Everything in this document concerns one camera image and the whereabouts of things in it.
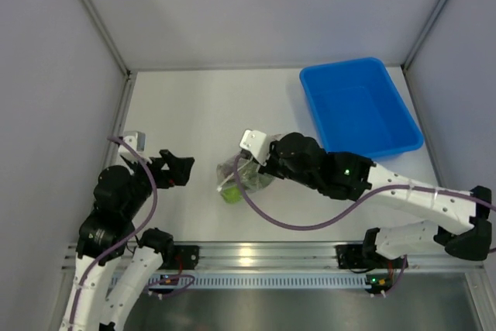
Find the clear polka dot zip bag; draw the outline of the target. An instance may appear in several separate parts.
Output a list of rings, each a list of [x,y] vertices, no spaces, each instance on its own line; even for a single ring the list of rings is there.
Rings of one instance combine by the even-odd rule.
[[[234,176],[235,159],[236,155],[218,164],[216,167],[216,191],[220,194],[224,202],[228,204],[235,204],[243,199]],[[258,172],[258,168],[259,164],[252,157],[241,154],[241,158],[237,164],[237,171],[243,190],[247,194],[260,191],[274,181],[274,176],[261,174]]]

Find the lime green toy fruit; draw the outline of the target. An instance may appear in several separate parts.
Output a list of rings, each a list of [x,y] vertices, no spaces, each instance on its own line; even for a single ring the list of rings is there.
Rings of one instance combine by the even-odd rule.
[[[236,186],[222,189],[220,195],[228,204],[235,204],[243,199],[240,190]]]

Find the green netted toy melon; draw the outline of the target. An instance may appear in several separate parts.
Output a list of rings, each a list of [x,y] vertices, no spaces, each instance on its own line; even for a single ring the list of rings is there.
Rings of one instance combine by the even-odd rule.
[[[258,172],[256,164],[248,164],[239,173],[241,184],[246,192],[256,192],[268,187],[273,181],[274,176],[261,174]]]

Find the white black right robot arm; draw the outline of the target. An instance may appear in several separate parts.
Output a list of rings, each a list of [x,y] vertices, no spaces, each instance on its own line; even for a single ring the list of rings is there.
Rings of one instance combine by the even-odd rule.
[[[461,260],[483,261],[491,252],[489,188],[437,188],[367,157],[328,152],[300,133],[276,138],[256,131],[243,147],[251,152],[261,174],[295,181],[328,198],[351,201],[354,207],[380,202],[418,218],[416,223],[366,231],[361,255],[372,267],[412,253],[444,250]]]

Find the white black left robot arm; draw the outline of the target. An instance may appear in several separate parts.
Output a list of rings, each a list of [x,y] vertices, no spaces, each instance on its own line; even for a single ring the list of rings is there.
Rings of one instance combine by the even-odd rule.
[[[133,219],[159,189],[185,186],[195,160],[161,150],[142,165],[126,161],[104,169],[94,189],[90,215],[79,229],[74,280],[62,318],[62,330],[122,330],[126,320],[159,269],[192,269],[196,246],[178,246],[171,234],[147,229],[116,284],[112,284],[126,243],[135,236]]]

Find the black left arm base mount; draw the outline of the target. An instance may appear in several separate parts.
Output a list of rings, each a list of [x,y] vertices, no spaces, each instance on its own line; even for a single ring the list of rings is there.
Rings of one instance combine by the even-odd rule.
[[[166,271],[194,270],[199,262],[199,254],[200,247],[198,245],[175,245],[170,258],[162,264],[160,269]]]

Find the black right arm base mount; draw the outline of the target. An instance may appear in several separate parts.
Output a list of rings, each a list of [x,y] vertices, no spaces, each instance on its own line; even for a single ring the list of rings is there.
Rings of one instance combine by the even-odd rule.
[[[364,253],[363,245],[361,243],[349,243],[336,246],[336,257],[338,268],[350,271],[401,269],[403,266],[403,260],[400,257],[390,260],[377,253]]]

